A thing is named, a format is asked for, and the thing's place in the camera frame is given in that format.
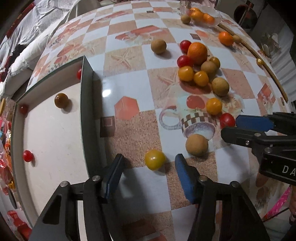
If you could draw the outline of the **yellow cherry tomato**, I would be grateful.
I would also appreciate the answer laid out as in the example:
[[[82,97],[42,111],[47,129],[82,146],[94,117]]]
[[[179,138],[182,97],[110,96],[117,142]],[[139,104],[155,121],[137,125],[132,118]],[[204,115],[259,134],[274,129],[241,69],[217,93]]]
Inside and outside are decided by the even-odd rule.
[[[194,70],[190,66],[184,66],[178,69],[178,77],[181,81],[190,82],[194,78]]]
[[[202,70],[194,74],[193,80],[196,83],[196,85],[200,87],[205,87],[209,83],[209,77],[207,73]]]
[[[208,99],[206,103],[206,111],[210,115],[217,115],[222,111],[222,103],[217,98]]]

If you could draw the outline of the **red cherry tomato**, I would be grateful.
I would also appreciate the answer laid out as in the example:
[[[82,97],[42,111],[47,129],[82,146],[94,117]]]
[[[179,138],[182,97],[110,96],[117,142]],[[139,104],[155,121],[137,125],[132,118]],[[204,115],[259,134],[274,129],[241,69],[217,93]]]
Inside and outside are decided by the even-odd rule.
[[[185,67],[185,66],[194,66],[194,61],[188,57],[187,55],[182,55],[177,59],[177,65],[179,68]]]
[[[81,80],[81,75],[82,75],[82,69],[80,68],[78,71],[77,71],[77,79]]]
[[[187,55],[188,49],[192,43],[188,40],[183,40],[180,42],[180,49],[181,51]]]
[[[23,160],[24,160],[25,162],[27,162],[27,163],[33,161],[33,160],[34,160],[34,155],[33,155],[33,153],[32,153],[31,151],[29,151],[29,150],[25,150],[25,151],[23,152]]]

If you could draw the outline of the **yellow tomato front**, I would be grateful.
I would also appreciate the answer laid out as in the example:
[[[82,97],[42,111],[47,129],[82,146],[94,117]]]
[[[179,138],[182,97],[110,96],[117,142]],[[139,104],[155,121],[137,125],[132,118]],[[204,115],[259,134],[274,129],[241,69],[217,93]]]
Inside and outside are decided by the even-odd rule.
[[[156,171],[161,168],[163,164],[165,164],[166,160],[165,154],[162,151],[156,149],[147,151],[144,156],[144,162],[147,168],[152,171]]]

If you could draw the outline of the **dark longan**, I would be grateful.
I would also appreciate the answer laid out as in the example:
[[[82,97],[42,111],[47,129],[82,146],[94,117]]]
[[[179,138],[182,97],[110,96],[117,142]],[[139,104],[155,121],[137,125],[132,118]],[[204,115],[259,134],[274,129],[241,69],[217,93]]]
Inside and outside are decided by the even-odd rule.
[[[54,98],[54,103],[57,108],[64,109],[69,103],[69,98],[64,93],[59,93]]]

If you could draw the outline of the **red gift box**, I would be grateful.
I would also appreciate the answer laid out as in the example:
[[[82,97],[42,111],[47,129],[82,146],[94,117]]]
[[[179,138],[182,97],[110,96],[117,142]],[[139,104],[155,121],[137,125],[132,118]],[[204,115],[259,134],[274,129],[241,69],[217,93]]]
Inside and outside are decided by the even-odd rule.
[[[9,221],[12,223],[13,231],[16,231],[16,234],[21,237],[22,240],[29,240],[32,229],[28,224],[22,221],[14,210],[8,211],[7,215]]]

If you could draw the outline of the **golden tomato at edge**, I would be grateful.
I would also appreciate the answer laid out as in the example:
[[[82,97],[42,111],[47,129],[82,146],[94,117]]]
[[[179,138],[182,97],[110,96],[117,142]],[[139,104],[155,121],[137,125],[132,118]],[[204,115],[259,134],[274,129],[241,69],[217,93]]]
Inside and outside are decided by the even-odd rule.
[[[264,62],[263,62],[263,60],[262,60],[261,58],[257,58],[257,59],[256,59],[256,64],[257,64],[258,66],[263,66],[263,65],[264,65]]]

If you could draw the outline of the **shallow white tray box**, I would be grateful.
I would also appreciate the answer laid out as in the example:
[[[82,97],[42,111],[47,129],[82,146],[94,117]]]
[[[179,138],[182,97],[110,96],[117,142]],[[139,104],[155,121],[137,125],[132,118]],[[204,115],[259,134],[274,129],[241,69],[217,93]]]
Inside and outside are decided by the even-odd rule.
[[[76,75],[80,68],[81,80]],[[83,56],[47,74],[16,103],[11,157],[16,191],[31,226],[62,181],[84,182],[107,165],[95,120],[102,104],[102,97],[94,96],[99,84],[89,59]],[[54,103],[59,93],[69,98],[64,109]],[[19,112],[22,104],[29,106],[26,116]],[[25,150],[33,153],[33,161],[23,160]]]

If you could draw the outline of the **longan beside orange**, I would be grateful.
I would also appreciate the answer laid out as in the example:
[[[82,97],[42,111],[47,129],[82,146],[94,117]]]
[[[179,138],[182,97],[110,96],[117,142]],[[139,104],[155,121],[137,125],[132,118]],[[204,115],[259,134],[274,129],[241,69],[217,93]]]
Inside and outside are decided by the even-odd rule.
[[[217,66],[212,61],[205,61],[201,65],[201,71],[207,73],[208,76],[214,76],[217,73]]]

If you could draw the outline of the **longan by edge orange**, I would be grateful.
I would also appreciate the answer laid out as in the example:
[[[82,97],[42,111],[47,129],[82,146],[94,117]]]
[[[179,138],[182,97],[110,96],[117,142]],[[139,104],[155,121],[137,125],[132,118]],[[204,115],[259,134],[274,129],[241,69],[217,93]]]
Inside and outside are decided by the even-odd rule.
[[[233,40],[236,44],[240,44],[242,41],[238,35],[233,35]]]

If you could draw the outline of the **orange near table edge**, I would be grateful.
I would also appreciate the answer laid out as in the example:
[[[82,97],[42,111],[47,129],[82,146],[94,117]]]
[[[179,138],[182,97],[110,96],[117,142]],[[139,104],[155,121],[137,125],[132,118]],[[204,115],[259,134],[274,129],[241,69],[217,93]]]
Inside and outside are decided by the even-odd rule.
[[[234,43],[233,36],[225,31],[222,31],[219,33],[218,39],[222,45],[227,46],[227,47],[232,46]]]

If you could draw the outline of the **large orange in cluster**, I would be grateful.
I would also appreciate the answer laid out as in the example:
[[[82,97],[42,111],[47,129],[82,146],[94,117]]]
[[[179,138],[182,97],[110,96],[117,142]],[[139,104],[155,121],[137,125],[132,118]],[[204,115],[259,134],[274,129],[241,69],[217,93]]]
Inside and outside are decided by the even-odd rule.
[[[196,65],[202,65],[207,60],[208,49],[204,44],[194,42],[189,46],[187,56],[191,58]]]

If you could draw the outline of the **red cherry tomato top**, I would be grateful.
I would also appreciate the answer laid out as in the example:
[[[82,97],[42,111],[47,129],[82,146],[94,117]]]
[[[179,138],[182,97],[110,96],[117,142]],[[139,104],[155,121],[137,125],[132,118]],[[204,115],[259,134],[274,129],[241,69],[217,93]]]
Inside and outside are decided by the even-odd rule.
[[[180,49],[181,51],[187,55],[188,49],[192,43],[188,40],[183,40],[180,42]]]

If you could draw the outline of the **snack bag pile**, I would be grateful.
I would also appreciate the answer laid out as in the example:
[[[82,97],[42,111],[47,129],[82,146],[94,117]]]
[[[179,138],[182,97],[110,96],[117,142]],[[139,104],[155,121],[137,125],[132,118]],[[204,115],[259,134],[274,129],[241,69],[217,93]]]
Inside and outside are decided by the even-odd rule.
[[[12,109],[6,99],[1,100],[1,190],[5,195],[15,190],[11,158],[11,120]]]

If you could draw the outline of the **glass fruit bowl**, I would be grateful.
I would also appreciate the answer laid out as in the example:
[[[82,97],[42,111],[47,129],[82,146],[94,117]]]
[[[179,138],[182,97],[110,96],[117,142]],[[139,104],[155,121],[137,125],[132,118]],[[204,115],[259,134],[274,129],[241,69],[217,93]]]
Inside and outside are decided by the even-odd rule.
[[[214,1],[180,1],[181,15],[186,15],[194,25],[217,26],[222,15],[214,7]]]

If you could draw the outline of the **white sofa cushion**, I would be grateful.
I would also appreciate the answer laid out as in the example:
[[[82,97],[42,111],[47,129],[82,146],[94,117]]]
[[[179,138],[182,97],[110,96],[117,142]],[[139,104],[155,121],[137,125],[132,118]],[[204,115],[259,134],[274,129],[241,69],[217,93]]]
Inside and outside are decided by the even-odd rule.
[[[33,73],[40,56],[75,1],[40,1],[1,43],[1,97],[12,96]]]

